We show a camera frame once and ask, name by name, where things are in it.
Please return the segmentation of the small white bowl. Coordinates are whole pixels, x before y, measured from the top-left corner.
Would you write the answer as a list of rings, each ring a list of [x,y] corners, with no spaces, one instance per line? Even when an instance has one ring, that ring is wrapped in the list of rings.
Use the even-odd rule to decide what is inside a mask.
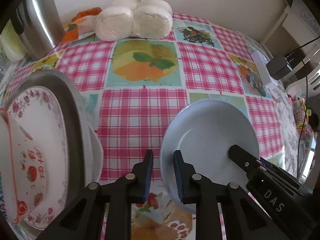
[[[93,179],[95,182],[98,182],[100,180],[103,169],[104,152],[101,142],[97,134],[95,133],[94,129],[90,124],[88,125],[88,127],[93,153]]]

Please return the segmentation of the light blue shallow bowl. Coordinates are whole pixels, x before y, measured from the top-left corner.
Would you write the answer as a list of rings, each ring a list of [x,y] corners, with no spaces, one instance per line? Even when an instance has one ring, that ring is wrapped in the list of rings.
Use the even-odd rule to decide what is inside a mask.
[[[178,197],[173,153],[179,150],[183,160],[212,182],[238,183],[243,189],[245,172],[228,157],[231,146],[238,145],[260,157],[255,130],[247,116],[230,103],[203,99],[191,103],[175,116],[167,128],[160,150],[160,171],[170,198],[183,209],[195,213],[194,204],[183,205]]]

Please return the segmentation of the large steel basin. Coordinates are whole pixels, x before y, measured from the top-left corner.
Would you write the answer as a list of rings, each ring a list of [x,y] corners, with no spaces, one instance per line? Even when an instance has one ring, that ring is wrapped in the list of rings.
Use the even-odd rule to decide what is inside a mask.
[[[48,88],[57,98],[66,126],[69,156],[69,204],[85,186],[94,181],[93,152],[89,122],[81,95],[73,81],[58,70],[42,70],[26,77],[5,101],[8,108],[14,98],[32,86]]]

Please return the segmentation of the strawberry pattern white bowl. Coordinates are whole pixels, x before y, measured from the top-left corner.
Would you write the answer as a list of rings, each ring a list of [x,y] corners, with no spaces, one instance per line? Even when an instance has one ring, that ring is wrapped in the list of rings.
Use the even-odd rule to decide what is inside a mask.
[[[1,213],[11,224],[26,218],[47,193],[44,156],[36,140],[1,109]]]

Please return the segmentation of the floral rim white plate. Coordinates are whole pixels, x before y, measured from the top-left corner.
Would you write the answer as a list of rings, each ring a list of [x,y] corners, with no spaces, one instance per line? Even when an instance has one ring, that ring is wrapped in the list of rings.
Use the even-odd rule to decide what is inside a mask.
[[[33,153],[44,163],[47,193],[24,221],[44,230],[63,210],[69,181],[67,134],[56,96],[43,86],[29,87],[13,97],[10,115],[35,139]]]

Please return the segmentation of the grey floral tablecloth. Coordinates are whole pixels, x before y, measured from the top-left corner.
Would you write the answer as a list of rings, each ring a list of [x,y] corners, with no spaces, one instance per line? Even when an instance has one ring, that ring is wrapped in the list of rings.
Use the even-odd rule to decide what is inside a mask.
[[[298,176],[298,171],[300,171],[298,151],[303,149],[309,150],[315,147],[315,136],[313,132],[303,135],[298,133],[291,99],[288,97],[283,83],[277,80],[276,84],[276,87],[268,91],[274,101],[280,123],[281,147],[280,150],[266,159],[296,177]]]

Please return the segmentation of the colourful candy roll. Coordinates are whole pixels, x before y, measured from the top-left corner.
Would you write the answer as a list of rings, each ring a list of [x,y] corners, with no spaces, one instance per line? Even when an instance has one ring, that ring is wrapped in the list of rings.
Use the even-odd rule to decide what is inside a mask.
[[[306,130],[307,123],[309,121],[305,99],[300,95],[296,95],[292,102],[292,105],[297,131],[302,132]]]

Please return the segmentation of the black power adapter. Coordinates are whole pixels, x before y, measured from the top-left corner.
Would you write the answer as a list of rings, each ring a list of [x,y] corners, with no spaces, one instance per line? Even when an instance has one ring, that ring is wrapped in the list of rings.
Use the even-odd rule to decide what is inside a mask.
[[[292,71],[291,65],[283,54],[279,54],[266,64],[272,78],[280,80]]]

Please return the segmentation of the white power strip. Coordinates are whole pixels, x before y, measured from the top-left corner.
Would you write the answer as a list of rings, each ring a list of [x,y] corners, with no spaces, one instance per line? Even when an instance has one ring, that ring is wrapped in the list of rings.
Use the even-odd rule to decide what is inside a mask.
[[[259,72],[263,85],[268,89],[274,89],[277,87],[278,82],[269,74],[266,64],[267,58],[258,50],[251,54],[254,64]]]

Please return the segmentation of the pink checkered fruit tablecloth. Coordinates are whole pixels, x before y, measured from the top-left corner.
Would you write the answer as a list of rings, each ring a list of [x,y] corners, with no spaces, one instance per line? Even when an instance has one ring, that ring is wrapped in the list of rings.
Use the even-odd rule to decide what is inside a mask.
[[[160,40],[103,42],[93,34],[61,43],[40,60],[23,58],[1,85],[1,104],[29,75],[45,69],[76,85],[103,147],[100,182],[111,182],[155,154],[148,200],[132,208],[136,239],[194,239],[195,216],[169,198],[161,183],[159,151],[169,123],[191,102],[225,100],[250,119],[263,158],[280,150],[280,123],[269,89],[251,58],[250,39],[207,20],[175,13]]]

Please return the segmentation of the white wooden shelf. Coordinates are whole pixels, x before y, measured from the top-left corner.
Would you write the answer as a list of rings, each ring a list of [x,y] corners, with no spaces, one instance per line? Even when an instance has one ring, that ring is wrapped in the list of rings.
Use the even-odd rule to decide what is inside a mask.
[[[276,76],[285,86],[307,76],[319,66],[319,27],[312,28],[286,7],[261,41],[271,55],[283,54],[288,66]]]

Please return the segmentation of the bag of white buns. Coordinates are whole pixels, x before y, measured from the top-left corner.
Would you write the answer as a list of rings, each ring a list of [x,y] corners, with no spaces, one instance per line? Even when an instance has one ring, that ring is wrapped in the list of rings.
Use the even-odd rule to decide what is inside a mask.
[[[115,0],[95,18],[94,32],[103,41],[161,39],[172,31],[172,15],[163,0]]]

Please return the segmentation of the orange patterned snack bag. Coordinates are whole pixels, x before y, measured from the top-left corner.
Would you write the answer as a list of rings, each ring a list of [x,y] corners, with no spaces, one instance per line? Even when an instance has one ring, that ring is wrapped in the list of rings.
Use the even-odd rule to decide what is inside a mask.
[[[79,40],[94,31],[95,18],[102,12],[100,7],[80,11],[71,19],[61,43]]]

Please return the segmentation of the napa cabbage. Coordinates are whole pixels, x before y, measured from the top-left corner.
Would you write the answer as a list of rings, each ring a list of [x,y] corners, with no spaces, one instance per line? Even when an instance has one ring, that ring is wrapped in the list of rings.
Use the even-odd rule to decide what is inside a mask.
[[[11,20],[8,20],[3,31],[1,32],[1,46],[6,57],[11,62],[21,61],[26,55],[24,45],[13,28]]]

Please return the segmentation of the stainless steel thermos jug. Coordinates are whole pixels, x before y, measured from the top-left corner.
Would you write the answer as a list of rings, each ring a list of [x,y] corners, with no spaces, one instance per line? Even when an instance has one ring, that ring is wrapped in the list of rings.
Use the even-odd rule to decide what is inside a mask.
[[[33,60],[56,48],[65,35],[54,0],[22,0],[11,22]]]

